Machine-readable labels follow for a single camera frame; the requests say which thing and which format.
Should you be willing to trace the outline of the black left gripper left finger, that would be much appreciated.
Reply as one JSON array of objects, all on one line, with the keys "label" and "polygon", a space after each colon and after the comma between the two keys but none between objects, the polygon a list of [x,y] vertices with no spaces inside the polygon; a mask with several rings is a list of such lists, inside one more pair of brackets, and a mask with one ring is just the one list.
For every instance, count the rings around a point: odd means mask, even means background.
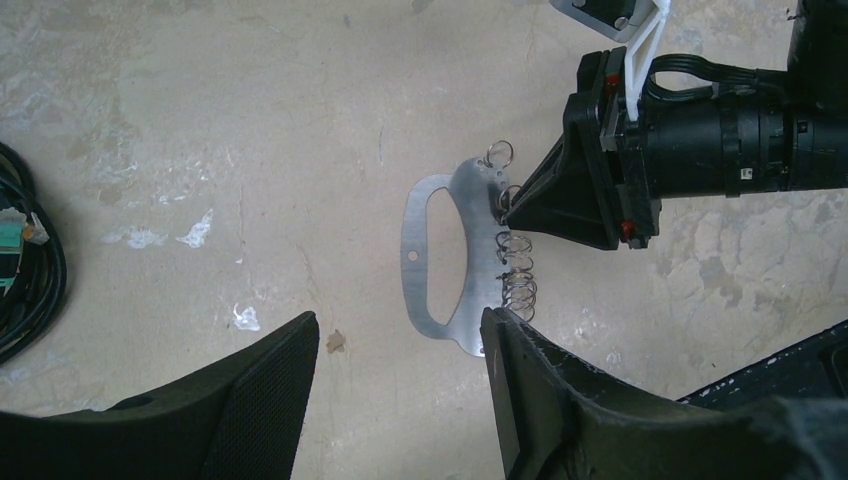
[{"label": "black left gripper left finger", "polygon": [[103,411],[1,415],[4,479],[288,479],[320,343],[304,312]]}]

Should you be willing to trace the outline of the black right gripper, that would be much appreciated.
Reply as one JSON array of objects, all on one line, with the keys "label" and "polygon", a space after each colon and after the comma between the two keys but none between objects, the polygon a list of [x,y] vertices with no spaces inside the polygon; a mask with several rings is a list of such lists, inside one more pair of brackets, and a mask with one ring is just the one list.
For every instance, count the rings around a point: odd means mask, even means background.
[{"label": "black right gripper", "polygon": [[513,230],[543,233],[598,250],[645,249],[658,234],[638,148],[626,138],[626,49],[585,55],[560,136],[506,212]]}]

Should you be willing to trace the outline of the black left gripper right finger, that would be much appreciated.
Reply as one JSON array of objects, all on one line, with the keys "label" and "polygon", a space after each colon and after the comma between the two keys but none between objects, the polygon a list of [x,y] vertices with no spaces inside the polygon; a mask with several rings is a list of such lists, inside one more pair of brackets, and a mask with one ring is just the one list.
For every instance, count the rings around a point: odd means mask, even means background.
[{"label": "black left gripper right finger", "polygon": [[481,320],[509,479],[843,479],[847,326],[677,400],[630,385],[513,312]]}]

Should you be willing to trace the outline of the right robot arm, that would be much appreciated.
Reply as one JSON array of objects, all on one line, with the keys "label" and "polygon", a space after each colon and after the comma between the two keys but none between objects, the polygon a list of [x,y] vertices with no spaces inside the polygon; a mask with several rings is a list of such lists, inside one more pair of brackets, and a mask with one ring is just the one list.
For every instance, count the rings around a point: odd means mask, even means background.
[{"label": "right robot arm", "polygon": [[[666,198],[847,185],[847,5],[801,1],[784,70],[656,49],[667,1],[559,1],[614,40],[585,55],[563,132],[495,203],[503,225],[643,249]],[[847,326],[677,401],[629,385],[528,321],[528,271],[503,278],[482,341],[509,479],[843,479]]]}]

